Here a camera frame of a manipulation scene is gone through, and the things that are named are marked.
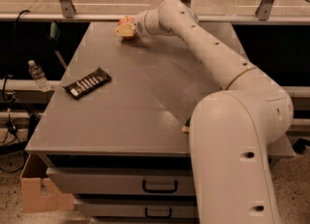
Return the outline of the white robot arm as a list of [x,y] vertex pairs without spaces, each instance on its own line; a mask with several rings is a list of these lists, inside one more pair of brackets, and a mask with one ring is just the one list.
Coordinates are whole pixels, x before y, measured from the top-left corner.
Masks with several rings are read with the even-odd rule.
[[200,224],[282,224],[267,154],[292,124],[290,95],[203,29],[197,15],[178,0],[122,17],[114,33],[179,37],[220,88],[198,102],[190,120]]

